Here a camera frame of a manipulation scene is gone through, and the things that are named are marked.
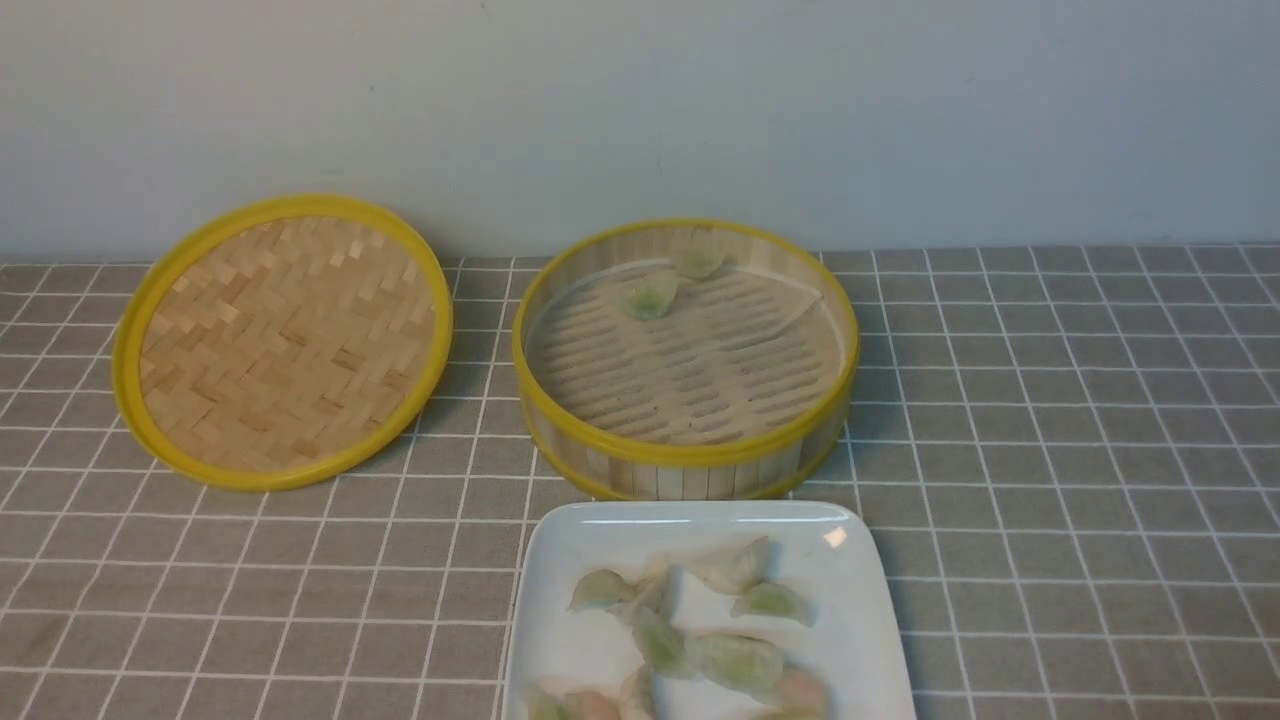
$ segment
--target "woven bamboo lid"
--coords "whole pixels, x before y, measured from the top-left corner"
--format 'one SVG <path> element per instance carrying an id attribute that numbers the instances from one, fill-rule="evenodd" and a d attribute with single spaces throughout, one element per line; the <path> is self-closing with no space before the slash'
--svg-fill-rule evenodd
<path id="1" fill-rule="evenodd" d="M 452 333 L 421 237 L 343 197 L 271 200 L 161 260 L 120 324 L 122 415 L 161 461 L 237 489 L 333 477 L 422 409 Z"/>

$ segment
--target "bamboo steamer basket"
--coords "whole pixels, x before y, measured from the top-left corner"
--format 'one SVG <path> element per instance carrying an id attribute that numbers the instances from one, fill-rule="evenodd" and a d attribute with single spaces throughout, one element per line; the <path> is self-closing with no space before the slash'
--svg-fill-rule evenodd
<path id="1" fill-rule="evenodd" d="M 628 290 L 690 251 L 724 260 L 680 278 L 663 316 L 632 318 Z M 786 495 L 835 447 L 860 348 L 849 297 L 808 252 L 687 219 L 620 227 L 552 260 L 512 346 L 535 445 L 602 500 Z"/>

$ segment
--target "square plate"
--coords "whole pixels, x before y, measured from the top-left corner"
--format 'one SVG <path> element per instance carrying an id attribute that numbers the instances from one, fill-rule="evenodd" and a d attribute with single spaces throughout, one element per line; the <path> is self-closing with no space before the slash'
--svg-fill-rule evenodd
<path id="1" fill-rule="evenodd" d="M 559 507 L 538 525 L 525 557 L 507 651 L 503 720 L 525 720 L 524 688 L 561 696 L 596 689 L 617 697 L 640 666 L 630 633 L 598 610 L 568 612 L 579 578 L 609 568 L 634 582 L 650 560 L 672 561 L 768 536 L 771 577 L 809 602 L 814 626 L 774 618 L 730 618 L 733 598 L 676 573 L 672 623 L 686 633 L 741 632 L 777 643 L 787 660 L 831 689 L 832 720 L 914 720 L 902 641 L 870 532 L 824 502 L 596 502 Z M 750 720 L 765 707 L 713 685 L 657 678 L 659 720 Z"/>

